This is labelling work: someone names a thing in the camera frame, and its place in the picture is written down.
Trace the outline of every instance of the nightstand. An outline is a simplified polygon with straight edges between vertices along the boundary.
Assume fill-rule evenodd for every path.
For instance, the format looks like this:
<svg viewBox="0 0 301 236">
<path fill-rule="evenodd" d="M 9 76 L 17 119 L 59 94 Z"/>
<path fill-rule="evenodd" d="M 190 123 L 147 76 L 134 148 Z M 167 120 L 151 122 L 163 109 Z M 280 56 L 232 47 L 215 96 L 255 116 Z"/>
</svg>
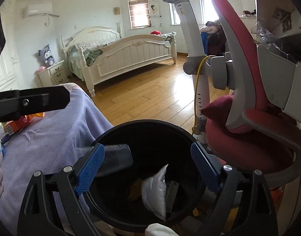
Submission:
<svg viewBox="0 0 301 236">
<path fill-rule="evenodd" d="M 57 62 L 38 73 L 43 87 L 52 87 L 69 82 L 63 63 L 64 60 Z"/>
</svg>

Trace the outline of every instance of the air conditioner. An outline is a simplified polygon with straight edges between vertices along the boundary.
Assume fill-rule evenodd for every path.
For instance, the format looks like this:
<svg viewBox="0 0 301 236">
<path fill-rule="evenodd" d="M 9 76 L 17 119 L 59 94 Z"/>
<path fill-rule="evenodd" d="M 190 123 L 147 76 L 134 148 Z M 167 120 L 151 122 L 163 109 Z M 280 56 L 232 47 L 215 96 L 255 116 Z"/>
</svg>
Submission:
<svg viewBox="0 0 301 236">
<path fill-rule="evenodd" d="M 33 3 L 28 4 L 25 10 L 25 18 L 33 15 L 45 15 L 52 14 L 52 4 L 51 3 Z"/>
</svg>

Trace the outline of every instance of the black trash bin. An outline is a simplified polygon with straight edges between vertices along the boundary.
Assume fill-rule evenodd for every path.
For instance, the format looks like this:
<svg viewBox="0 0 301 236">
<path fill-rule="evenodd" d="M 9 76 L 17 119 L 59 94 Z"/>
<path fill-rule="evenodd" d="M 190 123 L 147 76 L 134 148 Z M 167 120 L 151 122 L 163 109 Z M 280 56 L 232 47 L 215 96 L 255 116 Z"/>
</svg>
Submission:
<svg viewBox="0 0 301 236">
<path fill-rule="evenodd" d="M 200 201 L 205 184 L 190 153 L 195 142 L 184 129 L 158 120 L 137 120 L 118 125 L 102 134 L 95 143 L 127 143 L 134 164 L 115 174 L 95 178 L 85 199 L 91 212 L 106 223 L 125 231 L 144 232 L 148 225 L 173 226 L 188 216 Z M 142 199 L 128 200 L 130 186 L 167 167 L 166 182 L 178 182 L 179 189 L 171 214 L 163 221 L 148 211 Z"/>
</svg>

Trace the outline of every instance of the yellow cable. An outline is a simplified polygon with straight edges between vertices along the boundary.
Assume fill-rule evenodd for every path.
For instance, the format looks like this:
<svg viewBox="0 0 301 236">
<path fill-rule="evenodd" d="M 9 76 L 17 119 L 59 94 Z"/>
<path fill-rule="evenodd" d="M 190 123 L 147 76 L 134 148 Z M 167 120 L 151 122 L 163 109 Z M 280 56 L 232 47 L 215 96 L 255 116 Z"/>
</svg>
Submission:
<svg viewBox="0 0 301 236">
<path fill-rule="evenodd" d="M 197 85 L 199 84 L 199 76 L 202 66 L 204 65 L 205 61 L 209 58 L 215 57 L 214 55 L 206 56 L 200 63 L 199 69 L 197 70 L 196 76 L 196 83 L 194 87 L 194 127 L 192 129 L 192 135 L 194 135 L 195 127 L 196 127 L 196 95 L 197 95 Z"/>
</svg>

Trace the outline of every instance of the red chair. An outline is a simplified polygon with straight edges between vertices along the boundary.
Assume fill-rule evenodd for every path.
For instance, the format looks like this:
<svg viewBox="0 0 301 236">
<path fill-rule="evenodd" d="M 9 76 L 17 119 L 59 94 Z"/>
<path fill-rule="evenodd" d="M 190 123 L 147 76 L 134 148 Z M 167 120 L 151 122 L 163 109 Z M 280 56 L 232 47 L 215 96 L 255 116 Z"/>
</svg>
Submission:
<svg viewBox="0 0 301 236">
<path fill-rule="evenodd" d="M 256 44 L 230 3 L 212 2 L 230 47 L 235 90 L 202 109 L 208 144 L 232 166 L 261 170 L 270 188 L 287 184 L 301 175 L 301 131 L 268 107 Z"/>
</svg>

